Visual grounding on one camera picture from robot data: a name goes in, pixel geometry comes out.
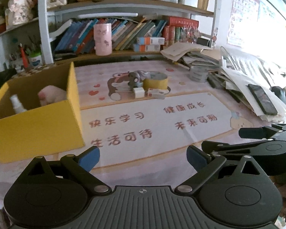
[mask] shelf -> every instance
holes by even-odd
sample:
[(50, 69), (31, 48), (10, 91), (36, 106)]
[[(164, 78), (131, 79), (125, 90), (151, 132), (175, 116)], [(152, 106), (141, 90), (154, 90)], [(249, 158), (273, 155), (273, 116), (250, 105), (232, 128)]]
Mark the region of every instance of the shelf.
[(36, 17), (36, 18), (30, 20), (29, 22), (26, 22), (26, 23), (23, 23), (23, 24), (19, 24), (19, 25), (14, 25), (14, 26), (12, 26), (11, 28), (5, 30), (3, 33), (0, 33), (0, 37), (1, 37), (2, 35), (4, 35), (4, 34), (8, 33), (8, 32), (13, 31), (13, 30), (16, 29), (16, 28), (25, 26), (25, 25), (27, 25), (27, 24), (29, 24), (29, 23), (32, 23), (32, 22), (35, 22), (35, 21), (38, 21), (38, 17)]
[(131, 7), (131, 8), (150, 8), (160, 10), (170, 10), (174, 12), (183, 12), (194, 15), (202, 15), (213, 17), (214, 13), (200, 8), (187, 6), (179, 3), (154, 1), (154, 0), (103, 0), (101, 2), (77, 2), (70, 3), (64, 6), (58, 6), (48, 9), (48, 15), (62, 15), (82, 10), (100, 9), (100, 8), (115, 8), (115, 7)]
[(140, 55), (161, 55), (161, 53), (160, 52), (134, 52), (131, 50), (113, 51), (112, 54), (107, 55), (107, 56), (97, 56), (95, 55), (95, 53), (88, 53), (88, 54), (81, 54), (75, 58), (55, 61), (55, 63), (59, 65), (59, 64), (64, 64), (64, 63), (90, 60), (90, 59), (103, 59), (103, 58), (128, 57), (128, 56), (140, 56)]

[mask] open cardboard box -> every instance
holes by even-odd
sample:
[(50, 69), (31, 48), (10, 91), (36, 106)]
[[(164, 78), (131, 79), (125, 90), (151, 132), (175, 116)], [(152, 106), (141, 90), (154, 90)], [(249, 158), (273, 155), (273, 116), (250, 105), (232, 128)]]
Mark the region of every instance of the open cardboard box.
[[(48, 85), (67, 91), (67, 99), (41, 107), (38, 92)], [(15, 114), (18, 95), (28, 111)], [(0, 162), (8, 163), (80, 148), (84, 145), (73, 63), (12, 79), (0, 89)]]

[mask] red heart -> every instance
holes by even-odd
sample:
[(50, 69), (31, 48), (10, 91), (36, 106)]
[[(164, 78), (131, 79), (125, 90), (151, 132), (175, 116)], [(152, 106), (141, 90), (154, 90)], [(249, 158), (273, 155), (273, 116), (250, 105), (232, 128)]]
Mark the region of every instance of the red heart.
[(91, 90), (90, 92), (89, 92), (89, 95), (97, 95), (98, 94), (98, 91), (93, 91), (93, 90)]

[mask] pink tumbler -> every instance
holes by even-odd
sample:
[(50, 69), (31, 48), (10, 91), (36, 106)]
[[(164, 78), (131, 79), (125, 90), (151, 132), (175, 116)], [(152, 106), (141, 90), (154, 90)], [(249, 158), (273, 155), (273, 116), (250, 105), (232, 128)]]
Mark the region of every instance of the pink tumbler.
[(95, 54), (106, 56), (112, 53), (111, 24), (96, 24), (93, 26), (95, 40)]

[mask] black phone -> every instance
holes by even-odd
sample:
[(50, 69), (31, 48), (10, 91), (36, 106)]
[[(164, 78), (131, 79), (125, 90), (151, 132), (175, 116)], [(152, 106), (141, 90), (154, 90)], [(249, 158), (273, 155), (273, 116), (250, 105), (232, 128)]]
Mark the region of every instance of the black phone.
[(264, 89), (259, 85), (248, 84), (248, 89), (251, 91), (258, 105), (266, 115), (277, 115), (278, 111), (265, 93)]

